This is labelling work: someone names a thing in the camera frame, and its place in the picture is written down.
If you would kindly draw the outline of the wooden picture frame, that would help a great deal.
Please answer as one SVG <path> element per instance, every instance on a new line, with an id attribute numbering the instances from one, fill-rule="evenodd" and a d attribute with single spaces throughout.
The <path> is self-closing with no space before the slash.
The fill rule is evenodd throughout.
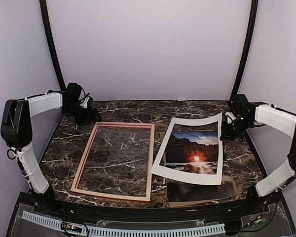
<path id="1" fill-rule="evenodd" d="M 71 191 L 99 198 L 150 202 L 153 123 L 97 122 Z"/>

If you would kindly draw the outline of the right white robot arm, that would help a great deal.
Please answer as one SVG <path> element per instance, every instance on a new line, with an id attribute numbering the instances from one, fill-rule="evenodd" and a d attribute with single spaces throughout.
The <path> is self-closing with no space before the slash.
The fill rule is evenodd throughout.
<path id="1" fill-rule="evenodd" d="M 262 154 L 268 175 L 253 187 L 264 197 L 296 180 L 296 114 L 264 102 L 232 102 L 223 111 L 221 140 L 251 135 Z"/>

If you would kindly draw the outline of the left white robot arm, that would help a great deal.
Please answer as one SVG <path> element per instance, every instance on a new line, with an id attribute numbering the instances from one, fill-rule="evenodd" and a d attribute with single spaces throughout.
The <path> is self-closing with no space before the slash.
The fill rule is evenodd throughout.
<path id="1" fill-rule="evenodd" d="M 36 194 L 45 194 L 50 185 L 43 175 L 33 150 L 32 118 L 60 109 L 74 118 L 76 124 L 100 122 L 98 109 L 91 105 L 89 95 L 81 98 L 72 91 L 50 91 L 44 94 L 7 100 L 4 105 L 0 134 L 8 146 L 7 156 L 16 159 L 20 171 Z"/>

